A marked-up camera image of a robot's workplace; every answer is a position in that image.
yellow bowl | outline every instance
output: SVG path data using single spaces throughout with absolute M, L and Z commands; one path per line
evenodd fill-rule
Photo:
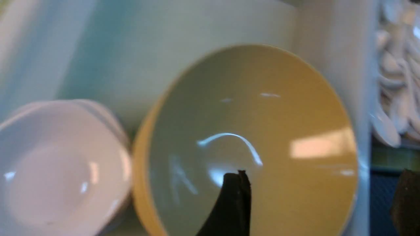
M 251 235 L 339 235 L 352 213 L 350 121 L 322 75 L 267 45 L 223 48 L 187 69 L 134 143 L 136 211 L 152 236 L 195 235 L 223 175 L 246 170 Z

white plate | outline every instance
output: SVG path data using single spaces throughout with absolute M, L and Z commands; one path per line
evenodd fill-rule
M 93 236 L 128 197 L 131 160 L 107 127 L 57 101 L 0 125 L 0 235 Z

spoon pile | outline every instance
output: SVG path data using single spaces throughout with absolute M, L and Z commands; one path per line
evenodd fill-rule
M 420 142 L 420 14 L 408 0 L 382 0 L 381 10 L 376 32 L 379 90 L 370 116 L 374 136 L 399 147 L 401 135 Z

white container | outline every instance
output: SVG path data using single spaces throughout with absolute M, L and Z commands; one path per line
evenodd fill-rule
M 323 73 L 351 116 L 359 192 L 345 235 L 369 234 L 368 112 L 378 89 L 372 77 L 378 1 L 23 2 L 12 1 L 0 18 L 0 42 L 8 42 L 0 48 L 0 120 L 34 100 L 89 98 L 116 112 L 133 135 L 191 62 L 236 43 L 275 45 Z M 22 27 L 12 27 L 15 22 Z M 132 227 L 131 233 L 123 229 L 127 236 L 140 228 L 121 227 Z

dark object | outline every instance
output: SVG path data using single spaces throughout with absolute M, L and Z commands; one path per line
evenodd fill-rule
M 391 218 L 400 236 L 420 235 L 420 174 L 405 169 L 396 186 Z
M 227 173 L 209 218 L 197 236 L 249 236 L 251 184 L 244 170 Z
M 370 169 L 370 236 L 398 236 L 389 209 L 400 172 Z

